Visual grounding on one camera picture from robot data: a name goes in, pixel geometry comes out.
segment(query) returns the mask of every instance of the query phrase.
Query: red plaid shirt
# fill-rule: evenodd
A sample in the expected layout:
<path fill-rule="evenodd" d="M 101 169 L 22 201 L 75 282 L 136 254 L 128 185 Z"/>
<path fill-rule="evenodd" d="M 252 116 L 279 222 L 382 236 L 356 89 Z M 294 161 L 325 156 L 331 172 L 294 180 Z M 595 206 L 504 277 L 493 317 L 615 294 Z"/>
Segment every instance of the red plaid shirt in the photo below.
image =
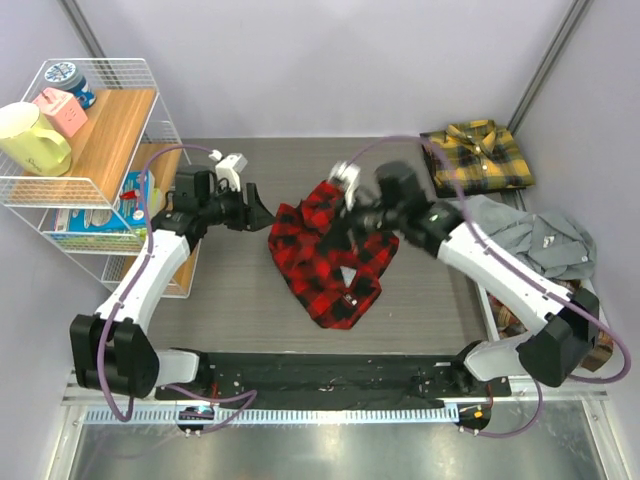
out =
<path fill-rule="evenodd" d="M 357 252 L 329 248 L 320 253 L 320 240 L 343 195 L 322 182 L 297 208 L 281 204 L 269 235 L 269 250 L 287 285 L 323 328 L 353 327 L 380 295 L 378 279 L 398 251 L 398 238 L 385 232 L 369 235 Z M 355 270 L 348 287 L 340 267 Z"/>

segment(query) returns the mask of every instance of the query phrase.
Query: brown plaid shirt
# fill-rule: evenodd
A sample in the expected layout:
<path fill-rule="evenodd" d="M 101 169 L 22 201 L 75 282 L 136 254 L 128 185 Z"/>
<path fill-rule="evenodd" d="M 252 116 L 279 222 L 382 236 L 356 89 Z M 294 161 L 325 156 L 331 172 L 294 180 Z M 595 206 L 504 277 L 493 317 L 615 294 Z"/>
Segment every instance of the brown plaid shirt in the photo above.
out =
<path fill-rule="evenodd" d="M 444 131 L 420 136 L 444 151 L 467 194 L 523 188 L 534 183 L 511 132 L 493 120 L 452 124 Z M 432 152 L 423 152 L 436 194 L 443 198 L 455 196 L 450 172 Z"/>

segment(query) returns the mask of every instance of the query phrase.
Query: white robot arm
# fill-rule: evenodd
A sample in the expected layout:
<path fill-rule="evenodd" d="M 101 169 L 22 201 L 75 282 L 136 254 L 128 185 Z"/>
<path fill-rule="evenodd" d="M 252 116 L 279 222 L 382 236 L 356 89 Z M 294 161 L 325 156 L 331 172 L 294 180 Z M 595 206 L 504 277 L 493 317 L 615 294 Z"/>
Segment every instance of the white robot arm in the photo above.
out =
<path fill-rule="evenodd" d="M 240 154 L 221 159 L 212 171 L 203 166 L 178 170 L 172 210 L 152 220 L 153 253 L 147 238 L 142 252 L 118 288 L 92 316 L 78 315 L 71 324 L 71 346 L 80 386 L 99 389 L 97 351 L 105 320 L 114 311 L 113 340 L 105 350 L 105 374 L 114 393 L 144 398 L 157 386 L 193 381 L 199 352 L 155 351 L 147 339 L 153 312 L 166 286 L 212 225 L 257 231 L 273 223 L 255 184 L 246 185 L 246 203 L 239 174 L 247 164 Z M 120 301 L 126 291 L 126 301 Z"/>
<path fill-rule="evenodd" d="M 376 180 L 379 201 L 362 205 L 354 192 L 359 168 L 346 163 L 333 168 L 329 181 L 351 192 L 348 198 L 345 195 L 342 217 L 332 226 L 334 235 L 350 232 L 357 239 L 374 231 L 400 231 L 412 245 L 486 288 L 527 328 L 521 335 L 474 342 L 462 350 L 458 355 L 460 382 L 529 374 L 545 385 L 559 386 L 595 346 L 598 330 L 554 298 L 566 299 L 596 318 L 598 298 L 585 289 L 571 293 L 534 273 L 477 224 L 472 230 L 456 207 L 444 201 L 429 202 L 405 162 L 383 164 L 376 170 Z"/>

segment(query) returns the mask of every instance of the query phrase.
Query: gray shirt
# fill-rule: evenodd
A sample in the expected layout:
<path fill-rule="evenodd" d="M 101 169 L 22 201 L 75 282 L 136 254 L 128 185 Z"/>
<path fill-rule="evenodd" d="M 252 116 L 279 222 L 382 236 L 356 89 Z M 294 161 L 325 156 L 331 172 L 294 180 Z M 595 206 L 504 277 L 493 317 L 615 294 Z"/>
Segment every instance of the gray shirt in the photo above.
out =
<path fill-rule="evenodd" d="M 589 278 L 596 244 L 578 222 L 553 210 L 534 214 L 495 202 L 484 195 L 467 199 L 474 221 L 491 239 L 546 278 Z"/>

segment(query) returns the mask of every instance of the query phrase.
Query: tissue box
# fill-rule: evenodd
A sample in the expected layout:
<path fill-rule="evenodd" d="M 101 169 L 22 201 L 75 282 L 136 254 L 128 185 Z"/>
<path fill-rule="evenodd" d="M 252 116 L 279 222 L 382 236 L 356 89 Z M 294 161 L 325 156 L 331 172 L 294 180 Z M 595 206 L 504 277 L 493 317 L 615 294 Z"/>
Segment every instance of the tissue box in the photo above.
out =
<path fill-rule="evenodd" d="M 140 182 L 138 177 L 141 172 L 129 172 L 121 193 L 130 191 L 140 191 Z M 153 215 L 152 199 L 154 178 L 149 172 L 149 178 L 146 185 L 147 205 L 149 205 L 150 214 Z M 144 214 L 138 198 L 122 199 L 118 198 L 116 209 L 127 222 L 129 227 L 137 230 L 145 227 Z M 114 215 L 111 210 L 83 210 L 83 209 L 67 209 L 61 208 L 56 212 L 54 218 L 53 231 L 59 232 L 78 232 L 78 233 L 97 233 L 97 232 L 127 232 L 127 225 Z"/>
<path fill-rule="evenodd" d="M 73 137 L 88 120 L 87 114 L 73 93 L 49 87 L 45 88 L 33 103 L 47 117 L 53 128 L 67 138 Z"/>

